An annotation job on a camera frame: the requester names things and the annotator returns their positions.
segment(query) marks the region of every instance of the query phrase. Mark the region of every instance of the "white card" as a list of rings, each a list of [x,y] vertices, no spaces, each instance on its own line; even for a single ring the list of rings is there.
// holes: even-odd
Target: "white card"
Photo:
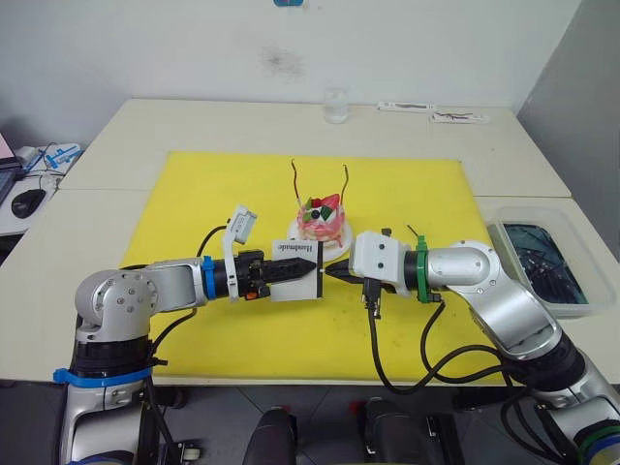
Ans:
[[[317,267],[302,278],[271,284],[271,300],[274,302],[308,300],[323,296],[323,243],[294,239],[273,241],[272,260],[294,258],[305,259],[317,264]]]

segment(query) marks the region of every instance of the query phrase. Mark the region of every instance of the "plastic storage box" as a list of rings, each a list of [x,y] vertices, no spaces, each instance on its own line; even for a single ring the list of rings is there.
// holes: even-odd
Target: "plastic storage box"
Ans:
[[[618,296],[614,287],[594,260],[577,229],[561,211],[545,207],[507,206],[499,208],[493,216],[493,221],[487,222],[487,227],[504,270],[512,279],[518,280],[537,295],[555,317],[576,318],[617,307]],[[507,226],[510,228],[510,225],[533,225],[549,233],[570,270],[568,274],[574,277],[585,297],[580,299],[582,303],[560,303],[557,299],[549,302],[535,291],[536,286],[532,285],[521,264],[523,251],[519,251],[520,260],[509,237]]]

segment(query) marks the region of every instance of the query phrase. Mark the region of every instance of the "white table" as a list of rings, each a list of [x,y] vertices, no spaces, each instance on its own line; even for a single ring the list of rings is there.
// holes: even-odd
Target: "white table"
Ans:
[[[329,125],[320,106],[129,101],[0,267],[0,378],[49,381],[70,362],[76,287],[89,273],[118,266],[173,149],[459,159],[484,214],[492,213],[493,196],[567,202],[617,273],[617,262],[515,117],[501,108],[474,111],[492,122],[439,126],[422,114],[355,107],[350,121]],[[617,340],[620,312],[564,325],[609,380],[620,382],[615,354],[606,349]]]
[[[63,189],[150,190],[171,150],[461,160],[475,196],[571,193],[506,108],[488,125],[433,124],[426,114],[352,107],[344,124],[320,105],[132,100],[63,181]]]

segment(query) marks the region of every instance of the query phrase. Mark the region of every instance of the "yellow mat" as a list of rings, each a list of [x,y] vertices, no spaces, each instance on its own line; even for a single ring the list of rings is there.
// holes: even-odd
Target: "yellow mat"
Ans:
[[[245,246],[270,258],[271,240],[286,238],[297,205],[291,156],[233,153],[170,154],[134,232],[124,265],[193,257],[204,235],[223,224],[238,203],[259,215]],[[429,247],[459,239],[490,243],[469,185],[455,161],[297,157],[303,200],[339,193],[349,168],[344,205],[354,234],[390,227],[392,236]],[[222,235],[206,255],[222,257]],[[274,303],[270,299],[209,302],[160,347],[170,364],[159,375],[277,380],[376,380],[360,286],[325,277],[320,300]],[[468,306],[446,292],[447,308],[428,338],[431,362],[464,344],[488,340],[472,322]],[[436,304],[384,293],[378,322],[381,357],[393,380],[416,380],[425,371],[419,337]],[[154,337],[183,312],[154,317]],[[464,375],[495,364],[487,354],[466,354],[444,373]],[[499,377],[485,379],[499,382]]]

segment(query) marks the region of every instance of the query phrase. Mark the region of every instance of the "computer mouse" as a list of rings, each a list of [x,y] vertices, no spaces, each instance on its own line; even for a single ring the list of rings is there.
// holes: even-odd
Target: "computer mouse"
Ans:
[[[34,213],[41,201],[46,197],[43,189],[30,189],[15,196],[11,202],[11,211],[17,218],[28,218]]]

